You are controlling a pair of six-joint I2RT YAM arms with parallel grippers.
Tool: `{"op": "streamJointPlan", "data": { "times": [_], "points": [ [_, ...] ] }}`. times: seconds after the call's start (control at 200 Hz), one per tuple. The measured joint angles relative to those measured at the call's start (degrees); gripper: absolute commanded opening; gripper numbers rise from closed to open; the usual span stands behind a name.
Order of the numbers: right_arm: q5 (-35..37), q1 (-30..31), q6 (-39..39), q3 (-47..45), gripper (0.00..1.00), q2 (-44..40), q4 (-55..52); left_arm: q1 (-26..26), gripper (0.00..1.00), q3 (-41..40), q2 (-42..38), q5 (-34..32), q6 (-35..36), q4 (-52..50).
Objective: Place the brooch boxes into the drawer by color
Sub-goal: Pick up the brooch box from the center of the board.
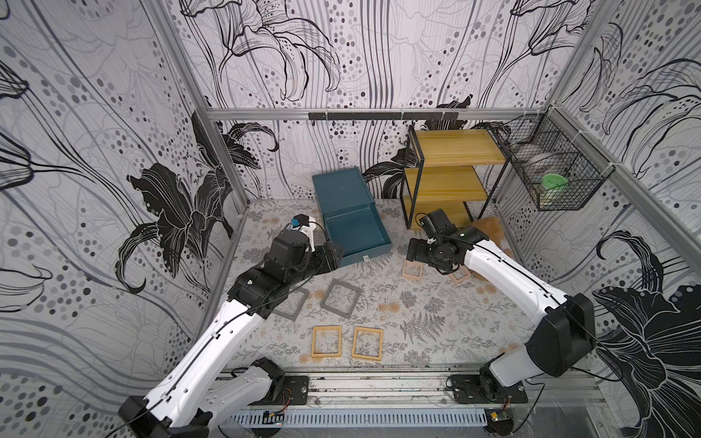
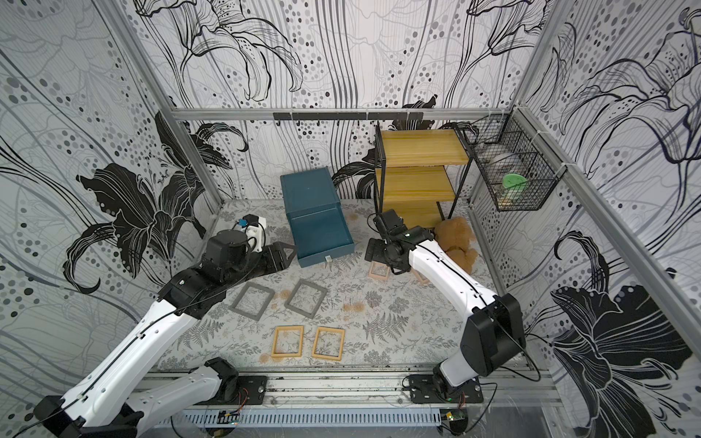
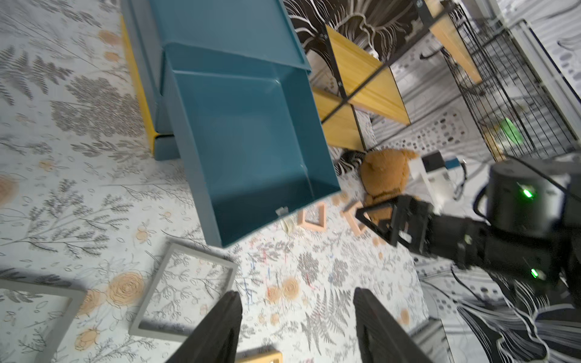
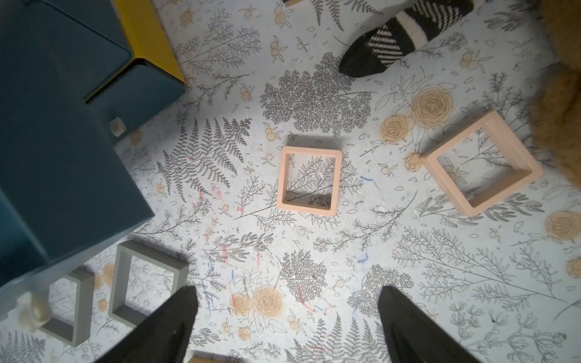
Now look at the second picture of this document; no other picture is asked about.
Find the teal drawer cabinet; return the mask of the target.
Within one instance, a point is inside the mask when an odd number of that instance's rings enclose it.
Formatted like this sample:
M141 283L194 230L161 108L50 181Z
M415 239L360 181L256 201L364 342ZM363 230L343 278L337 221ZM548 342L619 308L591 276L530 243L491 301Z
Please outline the teal drawer cabinet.
M297 244L337 215L339 198L328 168L280 177L288 223Z

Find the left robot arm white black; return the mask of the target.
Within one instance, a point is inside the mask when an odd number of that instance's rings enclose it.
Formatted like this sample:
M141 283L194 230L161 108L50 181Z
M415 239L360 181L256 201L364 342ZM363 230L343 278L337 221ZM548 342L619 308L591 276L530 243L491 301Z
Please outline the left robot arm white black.
M264 224L217 233L199 264L175 274L126 338L80 383L44 397L34 416L56 437L138 437L197 403L247 403L250 391L228 361L209 359L186 375L138 394L136 386L184 332L228 290L287 269L295 246L269 243Z

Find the teal top drawer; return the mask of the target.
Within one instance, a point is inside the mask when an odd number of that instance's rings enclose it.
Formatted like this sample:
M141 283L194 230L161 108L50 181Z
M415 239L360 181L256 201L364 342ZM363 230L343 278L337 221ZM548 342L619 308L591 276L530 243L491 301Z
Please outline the teal top drawer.
M289 215L288 222L302 268L345 257L355 250L355 243L339 204L311 213Z

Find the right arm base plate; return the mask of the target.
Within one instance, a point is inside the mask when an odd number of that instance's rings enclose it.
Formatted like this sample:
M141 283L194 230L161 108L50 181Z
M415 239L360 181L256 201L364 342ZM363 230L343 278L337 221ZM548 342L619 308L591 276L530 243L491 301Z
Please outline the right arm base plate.
M484 395L478 378L452 387L440 380L436 374L410 374L402 380L402 388L409 392L414 404L427 403L483 403Z

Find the pink brooch box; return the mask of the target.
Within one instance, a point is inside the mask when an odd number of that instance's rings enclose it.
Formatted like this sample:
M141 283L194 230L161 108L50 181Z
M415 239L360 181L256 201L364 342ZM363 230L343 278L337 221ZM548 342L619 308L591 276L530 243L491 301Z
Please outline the pink brooch box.
M427 277L425 277L424 275L422 275L422 274L421 274L420 272L418 272L417 270L413 269L413 270L412 270L412 273L414 274L414 276L416 277L417 281L418 281L421 285L424 285L424 286L425 286L425 285L428 285L428 284L431 283L431 281L430 281Z
M391 273L391 270L389 266L380 263L380 262L372 262L370 270L369 270L369 277L372 279L376 279L379 281L387 281Z

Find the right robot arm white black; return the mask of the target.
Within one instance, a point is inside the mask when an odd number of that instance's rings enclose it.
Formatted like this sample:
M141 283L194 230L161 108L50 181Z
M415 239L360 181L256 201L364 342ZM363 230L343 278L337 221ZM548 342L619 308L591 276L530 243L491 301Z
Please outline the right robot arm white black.
M480 284L445 253L433 232L407 227L396 211L376 215L374 226L379 237L369 241L365 259L384 264L394 275L418 272L463 319L458 352L434 368L436 387L454 390L526 352L520 303L512 295L499 296Z

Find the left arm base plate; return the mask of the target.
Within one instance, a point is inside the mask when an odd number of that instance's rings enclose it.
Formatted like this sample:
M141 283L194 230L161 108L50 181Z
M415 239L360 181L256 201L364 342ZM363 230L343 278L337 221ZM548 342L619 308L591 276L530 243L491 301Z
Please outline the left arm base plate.
M261 405L268 386L266 375L244 375L224 379L211 405Z

